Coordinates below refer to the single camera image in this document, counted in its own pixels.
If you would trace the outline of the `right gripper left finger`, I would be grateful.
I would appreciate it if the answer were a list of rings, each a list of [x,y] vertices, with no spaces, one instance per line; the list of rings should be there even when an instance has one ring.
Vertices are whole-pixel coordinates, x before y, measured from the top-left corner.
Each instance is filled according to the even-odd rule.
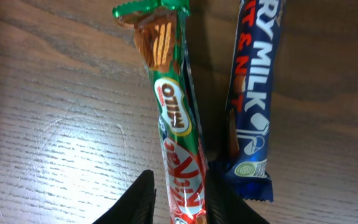
[[[93,224],[153,224],[155,198],[154,172],[144,170]]]

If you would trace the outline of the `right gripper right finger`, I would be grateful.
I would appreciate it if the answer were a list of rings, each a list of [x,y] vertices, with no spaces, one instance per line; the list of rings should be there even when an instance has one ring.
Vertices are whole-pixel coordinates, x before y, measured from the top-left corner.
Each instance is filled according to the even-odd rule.
[[[234,187],[223,177],[220,163],[209,162],[206,171],[206,218],[209,224],[269,224],[245,200],[271,200],[271,179],[251,178]]]

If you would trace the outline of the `purple Dairy Milk bar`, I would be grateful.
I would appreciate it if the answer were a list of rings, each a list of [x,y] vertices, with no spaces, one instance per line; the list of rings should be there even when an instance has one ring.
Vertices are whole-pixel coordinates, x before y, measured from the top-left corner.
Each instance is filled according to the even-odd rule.
[[[224,178],[246,200],[273,200],[266,171],[273,64],[284,0],[241,1],[226,111],[228,159]]]

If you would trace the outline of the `green red KitKat Milo bar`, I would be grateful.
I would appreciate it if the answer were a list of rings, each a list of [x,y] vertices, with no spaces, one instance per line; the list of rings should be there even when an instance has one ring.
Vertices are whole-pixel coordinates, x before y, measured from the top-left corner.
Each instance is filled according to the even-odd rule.
[[[131,1],[112,9],[117,22],[134,30],[159,109],[171,223],[207,222],[200,117],[186,43],[188,1]]]

